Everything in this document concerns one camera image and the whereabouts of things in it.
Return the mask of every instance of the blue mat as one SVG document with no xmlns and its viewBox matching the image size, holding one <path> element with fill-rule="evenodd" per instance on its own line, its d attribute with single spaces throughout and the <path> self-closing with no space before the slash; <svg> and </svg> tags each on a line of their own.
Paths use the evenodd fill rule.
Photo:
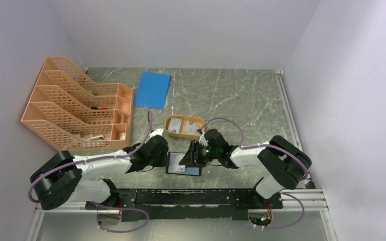
<svg viewBox="0 0 386 241">
<path fill-rule="evenodd" d="M 163 109 L 171 75 L 143 72 L 134 105 Z"/>
</svg>

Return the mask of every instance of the yellow tray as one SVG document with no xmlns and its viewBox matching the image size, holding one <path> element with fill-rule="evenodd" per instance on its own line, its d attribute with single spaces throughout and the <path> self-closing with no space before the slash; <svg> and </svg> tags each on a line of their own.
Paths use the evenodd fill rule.
<svg viewBox="0 0 386 241">
<path fill-rule="evenodd" d="M 168 131 L 169 122 L 171 121 L 172 117 L 182 119 L 181 133 L 172 133 L 172 132 Z M 168 118 L 166 118 L 166 121 L 165 121 L 166 134 L 170 137 L 183 137 L 183 138 L 191 138 L 191 139 L 199 140 L 200 136 L 191 135 L 191 134 L 184 134 L 185 133 L 185 124 L 187 122 L 199 122 L 199 124 L 201 126 L 203 126 L 205 124 L 205 120 L 200 118 L 200 117 L 173 114 L 173 115 L 168 116 Z"/>
</svg>

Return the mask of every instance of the green marble tabletop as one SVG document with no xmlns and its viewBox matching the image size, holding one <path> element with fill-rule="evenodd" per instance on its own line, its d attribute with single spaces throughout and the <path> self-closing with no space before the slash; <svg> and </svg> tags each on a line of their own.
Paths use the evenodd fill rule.
<svg viewBox="0 0 386 241">
<path fill-rule="evenodd" d="M 93 67 L 87 74 L 98 83 L 124 83 L 134 88 L 135 95 L 143 71 L 171 75 L 164 109 L 152 109 L 154 129 L 163 128 L 171 114 L 199 116 L 205 120 L 221 116 L 241 126 L 245 134 L 244 145 L 266 142 L 274 135 L 293 142 L 273 71 Z M 144 139 L 148 110 L 134 107 L 131 144 Z M 229 122 L 216 120 L 208 128 L 217 128 L 231 145 L 240 141 L 239 131 Z M 187 151 L 190 139 L 165 138 L 169 151 Z M 263 166 L 239 169 L 206 166 L 201 177 L 165 174 L 165 168 L 154 168 L 145 173 L 114 173 L 106 178 L 111 178 L 118 188 L 252 188 L 266 175 L 269 173 Z"/>
</svg>

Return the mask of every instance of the white wall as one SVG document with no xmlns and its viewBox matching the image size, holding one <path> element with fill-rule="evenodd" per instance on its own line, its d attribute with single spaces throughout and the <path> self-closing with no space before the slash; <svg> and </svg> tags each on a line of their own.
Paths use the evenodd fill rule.
<svg viewBox="0 0 386 241">
<path fill-rule="evenodd" d="M 386 240 L 386 1 L 322 0 L 284 80 L 339 240 Z"/>
<path fill-rule="evenodd" d="M 81 62 L 46 0 L 0 1 L 0 240 L 24 240 L 29 178 L 55 151 L 20 119 L 46 56 Z"/>
<path fill-rule="evenodd" d="M 89 67 L 282 70 L 320 0 L 50 0 Z"/>
</svg>

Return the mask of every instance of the marble surface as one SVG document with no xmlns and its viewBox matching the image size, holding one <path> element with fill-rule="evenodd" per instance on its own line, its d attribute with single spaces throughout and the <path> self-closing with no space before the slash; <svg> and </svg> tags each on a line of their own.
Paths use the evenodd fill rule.
<svg viewBox="0 0 386 241">
<path fill-rule="evenodd" d="M 143 71 L 171 75 L 164 109 L 152 109 L 153 128 L 163 128 L 171 114 L 200 116 L 208 120 L 227 117 L 238 123 L 245 134 L 244 145 L 266 142 L 281 135 L 293 142 L 282 96 L 273 71 L 240 69 L 178 68 L 90 68 L 88 76 L 98 83 L 124 83 L 137 91 Z M 131 144 L 141 142 L 148 129 L 149 108 L 134 107 Z M 229 122 L 216 120 L 217 128 L 229 144 L 237 145 L 239 131 Z M 190 139 L 168 140 L 169 151 L 186 152 Z M 201 177 L 165 174 L 165 168 L 145 173 L 112 174 L 118 188 L 251 188 L 269 175 L 263 166 L 239 169 L 206 166 Z"/>
</svg>

